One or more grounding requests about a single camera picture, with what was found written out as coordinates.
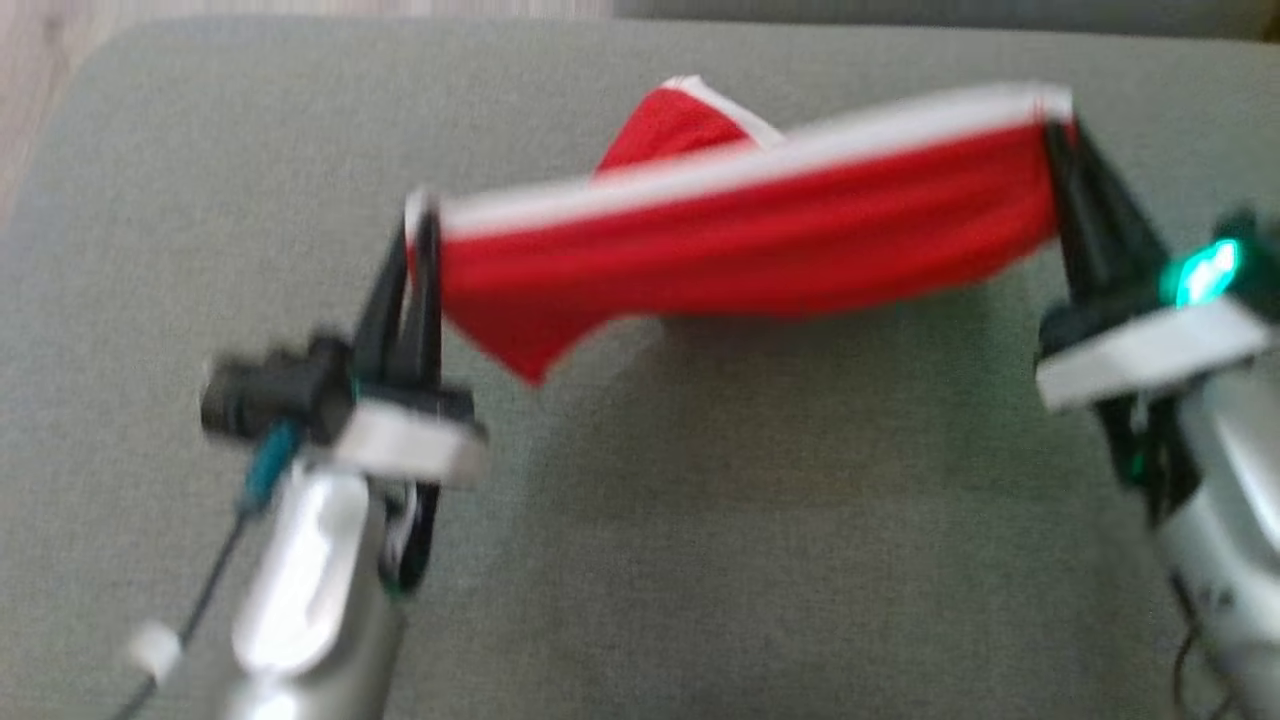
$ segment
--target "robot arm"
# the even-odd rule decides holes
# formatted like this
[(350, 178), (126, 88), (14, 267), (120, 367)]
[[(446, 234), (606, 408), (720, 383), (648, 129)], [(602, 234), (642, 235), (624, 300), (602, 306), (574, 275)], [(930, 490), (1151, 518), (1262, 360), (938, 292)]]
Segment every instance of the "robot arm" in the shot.
[[(1280, 719), (1280, 398), (1245, 366), (1280, 322), (1280, 252), (1240, 215), (1171, 261), (1083, 127), (1051, 126), (1046, 147), (1070, 301), (1043, 319), (1037, 386), (1097, 414), (1213, 667), (1247, 717)], [(291, 423), (320, 454), (293, 465), (215, 717), (381, 716), (439, 488), (484, 470), (471, 395), (440, 382), (439, 242), (411, 196), (349, 345), (216, 366), (206, 430)]]
[[(421, 282), (407, 282), (406, 247)], [(319, 451), (293, 464), (212, 717), (381, 717), (440, 487), (474, 486), (486, 459), (470, 392), (440, 382), (434, 208), (410, 197), (349, 345), (325, 334), (305, 356), (221, 360), (201, 414), (207, 432), (251, 442), (289, 423)]]
[(1249, 213), (1170, 261), (1083, 128), (1048, 129), (1071, 290), (1041, 325), (1051, 410), (1092, 406), (1192, 632), (1245, 717), (1280, 717), (1280, 245)]

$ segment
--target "wooden floor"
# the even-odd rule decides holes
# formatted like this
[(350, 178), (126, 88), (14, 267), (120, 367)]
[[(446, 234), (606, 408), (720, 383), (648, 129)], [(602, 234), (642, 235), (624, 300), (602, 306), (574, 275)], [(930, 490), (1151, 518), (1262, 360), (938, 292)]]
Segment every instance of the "wooden floor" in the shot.
[(599, 18), (612, 0), (0, 0), (0, 228), (76, 68), (111, 36), (204, 14)]

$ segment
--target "white plastic part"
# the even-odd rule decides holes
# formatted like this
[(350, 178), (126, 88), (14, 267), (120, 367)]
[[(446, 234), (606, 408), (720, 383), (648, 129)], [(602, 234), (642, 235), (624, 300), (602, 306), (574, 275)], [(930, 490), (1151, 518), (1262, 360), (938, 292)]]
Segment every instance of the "white plastic part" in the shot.
[(404, 249), (406, 251), (417, 246), (417, 227), (422, 223), (422, 215), (430, 206), (431, 196), (426, 187), (417, 187), (404, 197)]
[(147, 620), (129, 638), (128, 656), (131, 662), (155, 678), (159, 685), (182, 660), (182, 641), (169, 625)]
[(374, 477), (467, 488), (488, 470), (489, 450), (470, 425), (361, 400), (333, 445), (333, 459)]
[(1142, 315), (1036, 368), (1050, 410), (1156, 389), (1258, 355), (1271, 327), (1230, 296)]

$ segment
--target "blue connector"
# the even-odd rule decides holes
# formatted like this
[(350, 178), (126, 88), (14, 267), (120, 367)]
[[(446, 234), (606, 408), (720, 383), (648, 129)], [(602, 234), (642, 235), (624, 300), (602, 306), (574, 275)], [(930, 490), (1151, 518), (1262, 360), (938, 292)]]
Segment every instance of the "blue connector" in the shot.
[(297, 423), (283, 420), (271, 427), (244, 473), (244, 495), (238, 505), (242, 514), (257, 515), (271, 505), (275, 486), (301, 446), (302, 429)]

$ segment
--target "green led light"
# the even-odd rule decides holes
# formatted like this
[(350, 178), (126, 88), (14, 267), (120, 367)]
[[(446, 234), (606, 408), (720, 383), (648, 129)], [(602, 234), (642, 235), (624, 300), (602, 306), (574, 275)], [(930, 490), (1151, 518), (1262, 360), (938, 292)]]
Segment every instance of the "green led light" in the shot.
[(1239, 269), (1240, 241), (1220, 240), (1169, 269), (1165, 301), (1178, 307), (1208, 302), (1226, 292)]

